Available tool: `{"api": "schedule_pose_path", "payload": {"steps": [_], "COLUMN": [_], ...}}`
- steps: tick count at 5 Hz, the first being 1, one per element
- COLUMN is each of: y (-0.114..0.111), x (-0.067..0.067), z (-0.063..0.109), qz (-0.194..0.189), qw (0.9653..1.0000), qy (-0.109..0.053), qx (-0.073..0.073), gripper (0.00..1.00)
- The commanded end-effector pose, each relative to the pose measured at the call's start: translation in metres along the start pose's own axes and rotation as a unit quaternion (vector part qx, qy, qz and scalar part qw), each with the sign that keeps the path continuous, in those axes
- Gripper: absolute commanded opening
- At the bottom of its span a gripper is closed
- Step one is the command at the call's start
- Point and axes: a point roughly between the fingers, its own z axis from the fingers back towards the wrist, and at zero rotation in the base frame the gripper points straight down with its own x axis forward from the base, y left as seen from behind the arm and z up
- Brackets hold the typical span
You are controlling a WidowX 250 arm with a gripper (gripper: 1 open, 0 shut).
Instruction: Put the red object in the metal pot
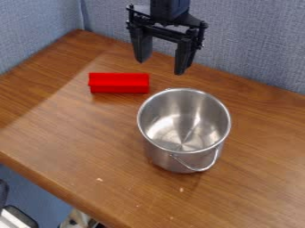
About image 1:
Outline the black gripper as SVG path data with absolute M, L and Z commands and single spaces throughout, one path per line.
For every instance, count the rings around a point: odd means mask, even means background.
M 183 26 L 195 29 L 198 32 L 196 41 L 203 41 L 204 30 L 208 28 L 207 23 L 190 14 L 191 0 L 148 0 L 148 5 L 129 4 L 128 21 L 136 16 L 144 18 L 144 22 L 154 25 Z M 131 43 L 136 61 L 143 63 L 152 54 L 152 36 L 142 28 L 129 30 Z M 178 42 L 175 51 L 175 68 L 174 73 L 182 75 L 190 67 L 196 52 L 196 46 L 191 39 L 182 38 Z

